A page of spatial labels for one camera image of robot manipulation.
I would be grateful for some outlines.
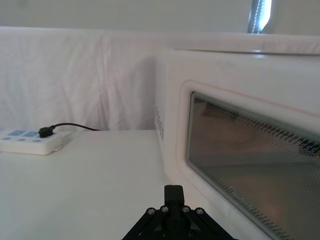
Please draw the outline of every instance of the red line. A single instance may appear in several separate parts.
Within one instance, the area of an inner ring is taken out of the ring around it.
[[[237,95],[240,95],[240,96],[243,96],[243,97],[246,97],[246,98],[258,100],[258,101],[261,101],[261,102],[264,102],[264,103],[267,103],[267,104],[271,104],[271,105],[274,105],[274,106],[277,106],[277,107],[282,107],[284,109],[289,109],[289,110],[293,110],[293,111],[296,111],[296,112],[299,112],[299,113],[302,113],[302,114],[305,114],[305,115],[309,115],[309,116],[312,116],[312,117],[320,118],[320,114],[316,113],[316,112],[299,109],[299,108],[296,108],[296,107],[293,107],[293,106],[287,106],[287,105],[284,105],[284,104],[281,104],[281,103],[265,100],[265,99],[262,99],[262,98],[257,97],[257,96],[251,96],[251,95],[248,95],[248,94],[245,94],[245,93],[242,93],[242,92],[237,92],[237,91],[225,89],[225,88],[222,88],[222,87],[219,87],[219,86],[212,86],[212,85],[209,85],[209,84],[206,84],[206,83],[203,83],[203,82],[200,82],[200,83],[203,84],[203,85],[206,85],[208,87],[212,87],[214,89],[219,89],[219,90],[222,90],[222,91],[225,91],[225,92],[229,92],[229,93],[237,94]]]

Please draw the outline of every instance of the black cable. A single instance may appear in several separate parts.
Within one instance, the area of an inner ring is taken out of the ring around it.
[[[83,129],[88,129],[88,130],[91,130],[91,131],[100,131],[98,129],[94,129],[94,128],[91,128],[91,127],[88,127],[88,126],[83,126],[83,125],[76,124],[76,123],[71,123],[71,122],[62,122],[62,123],[59,123],[59,124],[55,124],[55,125],[50,126],[50,128],[52,128],[52,130],[53,130],[56,127],[64,126],[64,125],[76,126],[76,127],[80,127],[80,128],[83,128]]]
[[[54,134],[54,129],[55,129],[56,127],[64,126],[64,125],[76,126],[76,127],[88,129],[88,130],[91,130],[91,131],[100,131],[100,130],[98,130],[98,129],[94,129],[94,128],[91,128],[91,127],[88,127],[88,126],[83,126],[83,125],[76,124],[76,123],[63,122],[63,123],[55,124],[55,125],[52,125],[52,126],[47,126],[47,127],[42,127],[42,128],[40,128],[40,129],[39,129],[39,137],[40,137],[40,138],[49,137],[49,136],[51,136],[51,135]]]

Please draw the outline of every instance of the metal bracket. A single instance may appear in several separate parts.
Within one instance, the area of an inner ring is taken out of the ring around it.
[[[202,208],[185,205],[180,185],[164,187],[164,205],[148,208],[122,240],[236,240]]]

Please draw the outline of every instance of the wall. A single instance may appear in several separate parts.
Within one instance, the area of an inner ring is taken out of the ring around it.
[[[251,0],[0,0],[0,26],[246,32]]]
[[[273,0],[272,14],[265,33],[320,35],[319,0]]]

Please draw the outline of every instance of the mesh screen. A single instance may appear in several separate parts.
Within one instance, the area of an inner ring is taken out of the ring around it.
[[[320,239],[319,138],[194,92],[188,164],[273,239]]]

